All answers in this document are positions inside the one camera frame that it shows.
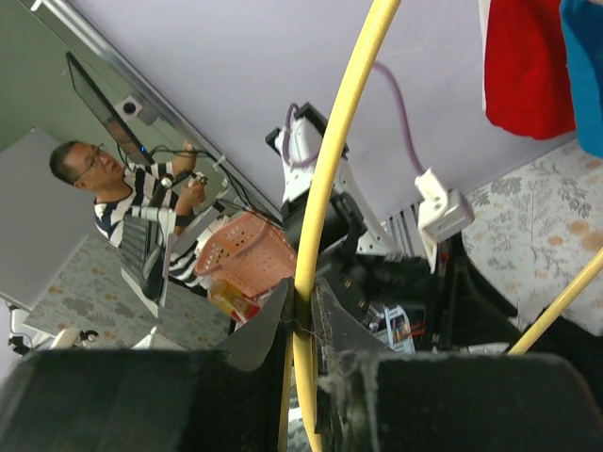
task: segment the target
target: blue towel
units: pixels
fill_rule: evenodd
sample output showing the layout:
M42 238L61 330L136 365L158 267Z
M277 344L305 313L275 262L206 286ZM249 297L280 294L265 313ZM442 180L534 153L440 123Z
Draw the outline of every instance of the blue towel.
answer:
M603 6L562 0L561 16L578 141L603 158Z

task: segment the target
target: metal frame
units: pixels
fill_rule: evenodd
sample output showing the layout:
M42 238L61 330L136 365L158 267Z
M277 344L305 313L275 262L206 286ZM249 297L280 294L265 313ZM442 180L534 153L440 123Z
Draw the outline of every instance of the metal frame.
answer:
M230 172L250 194L260 201L275 217L281 217L280 207L275 206L264 194L259 191L235 166L225 159L214 144L207 139L192 123L184 117L178 109L168 101L155 87L130 64L130 62L101 35L101 33L82 16L67 0L45 0L44 5L62 21L94 54L123 77L125 82L134 89L139 96L148 101L159 114L174 129L200 143L204 149L211 153L224 168Z

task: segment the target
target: eyeglasses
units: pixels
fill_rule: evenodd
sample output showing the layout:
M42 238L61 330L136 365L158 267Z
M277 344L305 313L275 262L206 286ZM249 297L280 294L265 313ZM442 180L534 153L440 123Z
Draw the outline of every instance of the eyeglasses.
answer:
M84 174L86 174L88 171L90 171L92 168L98 166L101 163L101 153L105 151L105 145L103 143L99 144L98 146L95 146L94 149L94 155L92 156L92 159L90 160L90 164L89 166L84 169L79 176L77 176L75 179L73 179L73 183L75 184L77 181L79 181L82 176L84 176Z

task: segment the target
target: red towel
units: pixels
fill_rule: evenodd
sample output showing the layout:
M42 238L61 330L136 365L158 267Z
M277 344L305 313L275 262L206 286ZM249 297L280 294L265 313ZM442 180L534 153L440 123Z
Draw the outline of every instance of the red towel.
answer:
M493 125L537 139L576 129L560 3L491 1L483 73Z

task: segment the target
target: man's hand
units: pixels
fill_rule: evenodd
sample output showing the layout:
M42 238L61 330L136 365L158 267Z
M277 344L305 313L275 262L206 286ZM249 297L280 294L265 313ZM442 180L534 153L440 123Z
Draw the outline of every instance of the man's hand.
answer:
M182 171L195 170L195 164L197 163L197 154L193 152L194 148L192 147L192 144L185 141L182 147L183 151L178 153L176 158L171 162L174 176L177 176Z
M180 190L180 200L188 207L193 208L205 201L205 187L195 181L192 186L183 186Z

